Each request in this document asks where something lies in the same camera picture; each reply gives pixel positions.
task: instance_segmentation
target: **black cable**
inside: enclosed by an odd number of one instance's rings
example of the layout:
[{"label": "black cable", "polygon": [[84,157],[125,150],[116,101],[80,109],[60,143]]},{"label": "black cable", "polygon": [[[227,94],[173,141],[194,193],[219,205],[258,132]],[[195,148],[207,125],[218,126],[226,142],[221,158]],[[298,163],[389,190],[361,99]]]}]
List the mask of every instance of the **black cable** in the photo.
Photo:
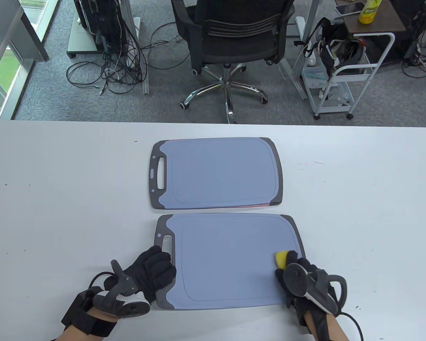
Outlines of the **black cable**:
[{"label": "black cable", "polygon": [[[111,1],[111,3],[114,5],[114,7],[111,8],[111,11],[110,11],[110,13],[113,13],[111,14],[111,16],[115,16],[115,15],[117,16],[118,23],[121,27],[121,36],[119,39],[119,43],[117,44],[115,41],[107,41],[108,51],[103,53],[103,61],[104,61],[103,65],[100,65],[93,61],[81,61],[67,68],[66,78],[70,84],[78,88],[101,89],[101,91],[99,92],[99,95],[102,95],[106,89],[114,94],[127,94],[130,91],[132,91],[137,84],[142,83],[146,79],[149,67],[156,70],[170,70],[184,63],[186,59],[189,57],[189,54],[188,54],[180,63],[167,68],[159,68],[156,66],[149,65],[147,63],[145,55],[143,54],[143,50],[149,50],[148,55],[150,55],[151,49],[153,47],[160,47],[165,44],[170,44],[174,41],[177,41],[178,39],[181,39],[179,35],[176,35],[171,40],[159,39],[155,42],[152,41],[154,34],[159,29],[168,25],[175,24],[175,22],[173,21],[173,22],[169,22],[159,26],[151,34],[150,44],[145,47],[140,47],[136,39],[135,32],[132,32],[129,29],[126,22],[124,22],[124,20],[122,19],[121,15],[119,15],[119,4],[116,1]],[[126,36],[126,33],[129,36],[129,44],[126,50],[123,47],[123,41],[122,41],[123,33],[125,34],[125,36]],[[98,76],[98,78],[96,78],[94,81],[85,82],[85,83],[74,82],[71,80],[71,77],[76,70],[89,64],[95,65],[101,68],[101,73]],[[101,79],[104,80],[104,84],[102,86],[96,85],[95,83],[100,81]],[[114,88],[113,84],[127,85],[127,86],[130,86],[130,89],[126,91],[116,91],[116,90],[113,90]]]},{"label": "black cable", "polygon": [[[423,23],[426,20],[426,10],[424,7],[421,9],[421,13],[419,17],[416,19],[417,23],[420,25],[423,25]],[[418,35],[418,37],[414,37],[413,41],[417,42],[417,49],[414,51],[413,56],[410,59],[404,60],[401,63],[401,70],[404,73],[404,75],[414,78],[414,79],[422,79],[426,78],[426,40],[424,40],[424,37],[426,36],[426,27],[423,29],[423,31]],[[425,75],[411,75],[407,73],[407,69],[411,67],[416,67],[419,70],[421,70]]]},{"label": "black cable", "polygon": [[90,289],[92,286],[93,286],[93,283],[99,278],[99,277],[101,277],[101,276],[103,276],[103,275],[112,275],[112,276],[114,276],[115,274],[113,273],[113,272],[110,272],[110,271],[103,271],[103,272],[100,272],[100,273],[98,273],[95,277],[93,277],[93,279],[92,279],[92,281],[90,282],[90,285],[88,286],[88,288]]},{"label": "black cable", "polygon": [[356,328],[358,329],[358,333],[360,334],[360,340],[364,341],[363,333],[361,331],[361,328],[360,328],[360,325],[358,324],[358,322],[348,313],[340,312],[339,315],[347,316],[349,319],[351,319],[354,322],[354,324],[356,325]]},{"label": "black cable", "polygon": [[182,65],[189,56],[190,56],[190,53],[188,53],[187,56],[185,57],[185,59],[183,59],[177,65],[174,65],[174,66],[171,66],[171,67],[167,67],[167,68],[159,68],[159,67],[151,66],[151,65],[148,65],[148,64],[147,64],[147,66],[151,67],[152,69],[156,69],[156,70],[170,70],[170,69],[176,68],[177,66]]}]

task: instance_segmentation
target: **grass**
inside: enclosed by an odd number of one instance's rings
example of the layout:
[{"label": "grass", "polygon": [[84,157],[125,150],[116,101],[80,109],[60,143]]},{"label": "grass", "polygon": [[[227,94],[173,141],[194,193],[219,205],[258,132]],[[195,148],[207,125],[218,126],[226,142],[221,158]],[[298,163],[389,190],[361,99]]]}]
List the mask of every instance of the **grass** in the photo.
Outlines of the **grass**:
[{"label": "grass", "polygon": [[46,6],[47,0],[21,0],[20,4],[22,7],[31,7],[31,8],[44,8]]},{"label": "grass", "polygon": [[19,69],[20,63],[11,50],[5,50],[0,61],[0,85],[6,92],[10,89],[11,83]]}]

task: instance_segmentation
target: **yellow bottle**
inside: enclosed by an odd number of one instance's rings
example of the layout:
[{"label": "yellow bottle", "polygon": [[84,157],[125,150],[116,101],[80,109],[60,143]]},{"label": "yellow bottle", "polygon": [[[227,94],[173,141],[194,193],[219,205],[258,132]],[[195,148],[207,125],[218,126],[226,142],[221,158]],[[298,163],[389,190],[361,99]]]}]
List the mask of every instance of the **yellow bottle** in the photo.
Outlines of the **yellow bottle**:
[{"label": "yellow bottle", "polygon": [[364,5],[363,11],[360,14],[359,21],[362,24],[372,23],[376,17],[380,3],[382,3],[382,0],[367,0],[366,5]]}]

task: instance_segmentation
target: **chair backrest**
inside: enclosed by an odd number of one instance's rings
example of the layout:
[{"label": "chair backrest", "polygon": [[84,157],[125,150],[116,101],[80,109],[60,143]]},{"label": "chair backrest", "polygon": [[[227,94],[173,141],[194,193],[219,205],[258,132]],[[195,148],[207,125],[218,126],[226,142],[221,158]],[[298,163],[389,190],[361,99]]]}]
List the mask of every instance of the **chair backrest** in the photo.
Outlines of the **chair backrest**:
[{"label": "chair backrest", "polygon": [[209,36],[242,38],[279,29],[294,0],[197,0],[195,23]]}]

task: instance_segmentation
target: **smartphone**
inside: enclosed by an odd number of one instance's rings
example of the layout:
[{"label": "smartphone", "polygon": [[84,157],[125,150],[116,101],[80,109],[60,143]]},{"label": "smartphone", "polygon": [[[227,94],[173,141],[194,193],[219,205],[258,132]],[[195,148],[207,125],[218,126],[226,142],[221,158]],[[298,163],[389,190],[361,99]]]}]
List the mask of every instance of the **smartphone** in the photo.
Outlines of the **smartphone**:
[{"label": "smartphone", "polygon": [[361,13],[364,3],[356,1],[351,4],[336,6],[336,11],[340,16],[350,16],[352,14]]}]

